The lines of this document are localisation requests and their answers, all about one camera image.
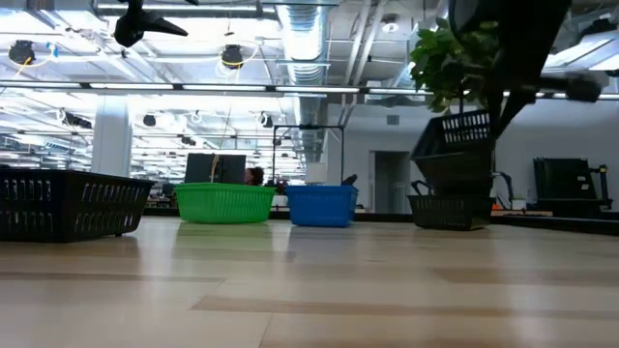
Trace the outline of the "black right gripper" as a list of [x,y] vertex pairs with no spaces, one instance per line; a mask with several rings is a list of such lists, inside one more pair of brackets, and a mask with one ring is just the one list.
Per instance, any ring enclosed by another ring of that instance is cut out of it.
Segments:
[[[486,91],[490,132],[499,138],[515,116],[536,101],[539,90],[565,91],[566,77],[543,74],[543,68],[571,0],[449,0],[448,22],[457,41],[471,54],[465,37],[487,30],[497,51],[487,68],[466,64],[466,74],[498,85]],[[503,107],[504,92],[512,91]]]

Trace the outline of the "small black plastic basket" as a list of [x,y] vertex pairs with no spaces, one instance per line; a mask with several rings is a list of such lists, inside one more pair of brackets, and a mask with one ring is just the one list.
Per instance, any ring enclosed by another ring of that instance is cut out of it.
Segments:
[[435,189],[488,180],[495,146],[491,126],[485,110],[431,118],[410,158]]

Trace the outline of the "large black plastic basket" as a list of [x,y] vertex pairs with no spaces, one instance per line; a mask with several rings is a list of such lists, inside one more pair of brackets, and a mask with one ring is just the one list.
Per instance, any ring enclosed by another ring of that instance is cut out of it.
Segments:
[[90,172],[0,168],[0,242],[71,243],[131,233],[153,185]]

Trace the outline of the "large green plastic basket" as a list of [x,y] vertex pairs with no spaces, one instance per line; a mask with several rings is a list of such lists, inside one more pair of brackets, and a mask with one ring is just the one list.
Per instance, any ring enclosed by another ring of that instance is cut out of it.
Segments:
[[269,218],[274,188],[194,183],[175,188],[180,218],[205,224],[263,222]]

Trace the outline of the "large blue plastic basket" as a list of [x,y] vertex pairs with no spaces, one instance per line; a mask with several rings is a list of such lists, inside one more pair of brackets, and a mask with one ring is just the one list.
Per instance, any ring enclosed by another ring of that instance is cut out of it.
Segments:
[[289,186],[290,220],[310,227],[348,227],[354,220],[358,190],[353,186]]

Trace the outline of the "green leafy indoor tree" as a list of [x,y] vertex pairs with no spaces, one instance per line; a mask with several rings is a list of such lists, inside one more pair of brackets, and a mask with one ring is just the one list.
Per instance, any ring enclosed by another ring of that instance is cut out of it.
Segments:
[[448,115],[455,100],[487,106],[485,80],[467,68],[489,68],[498,52],[498,24],[484,21],[476,29],[458,37],[448,20],[436,19],[436,28],[418,31],[418,41],[410,53],[411,78],[417,91],[431,93],[428,108]]

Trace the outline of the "black equipment rack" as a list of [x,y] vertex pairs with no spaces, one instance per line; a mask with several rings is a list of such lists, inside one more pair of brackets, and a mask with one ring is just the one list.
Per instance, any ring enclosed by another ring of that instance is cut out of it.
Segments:
[[560,218],[599,218],[610,210],[608,167],[587,159],[533,159],[536,207]]

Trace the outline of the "long ceiling light strip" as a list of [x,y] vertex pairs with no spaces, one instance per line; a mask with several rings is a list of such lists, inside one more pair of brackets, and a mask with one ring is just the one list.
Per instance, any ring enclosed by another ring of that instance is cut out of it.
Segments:
[[399,88],[334,87],[307,85],[248,85],[248,84],[181,84],[181,83],[109,83],[0,80],[0,89],[77,92],[91,94],[155,94],[155,95],[379,95],[430,96],[430,92]]

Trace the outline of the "white building pillar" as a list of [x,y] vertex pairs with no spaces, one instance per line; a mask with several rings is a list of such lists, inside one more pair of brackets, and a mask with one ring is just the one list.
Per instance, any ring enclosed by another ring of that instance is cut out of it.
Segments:
[[93,138],[91,171],[129,177],[133,115],[127,97],[99,96]]

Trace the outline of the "grey doorway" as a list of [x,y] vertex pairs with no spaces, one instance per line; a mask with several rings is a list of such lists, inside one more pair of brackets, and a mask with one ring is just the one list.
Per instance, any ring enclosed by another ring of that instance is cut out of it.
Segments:
[[370,154],[371,208],[376,214],[410,213],[408,188],[410,161],[407,152],[377,151]]

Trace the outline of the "black computer monitor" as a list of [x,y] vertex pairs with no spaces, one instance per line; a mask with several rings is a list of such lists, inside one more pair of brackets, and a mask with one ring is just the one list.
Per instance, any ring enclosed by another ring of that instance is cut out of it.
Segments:
[[243,184],[246,156],[198,154],[188,155],[185,183]]

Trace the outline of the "white monitor back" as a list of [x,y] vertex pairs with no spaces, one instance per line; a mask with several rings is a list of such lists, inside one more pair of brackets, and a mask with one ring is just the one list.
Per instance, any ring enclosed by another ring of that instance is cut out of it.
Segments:
[[328,181],[328,168],[322,162],[309,162],[306,166],[305,182],[308,185],[322,185]]

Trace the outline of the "silver ceiling air duct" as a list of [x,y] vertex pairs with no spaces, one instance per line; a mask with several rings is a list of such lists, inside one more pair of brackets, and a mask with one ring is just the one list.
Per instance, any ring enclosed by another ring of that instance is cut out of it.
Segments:
[[[295,87],[320,86],[326,82],[327,14],[312,5],[276,6],[282,28],[288,81]],[[327,105],[318,97],[297,97],[294,112],[300,125],[325,125]]]

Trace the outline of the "black metal frame stand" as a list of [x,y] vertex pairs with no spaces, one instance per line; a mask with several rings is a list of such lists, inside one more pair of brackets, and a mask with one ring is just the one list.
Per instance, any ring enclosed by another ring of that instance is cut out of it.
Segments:
[[273,135],[272,135],[272,178],[274,181],[277,180],[276,171],[276,160],[277,160],[277,131],[279,128],[287,129],[287,130],[298,130],[298,131],[319,131],[319,130],[338,130],[340,132],[340,179],[343,180],[343,170],[344,170],[344,161],[345,161],[345,126],[329,126],[329,125],[313,125],[313,124],[304,124],[304,125],[274,125],[273,126]]

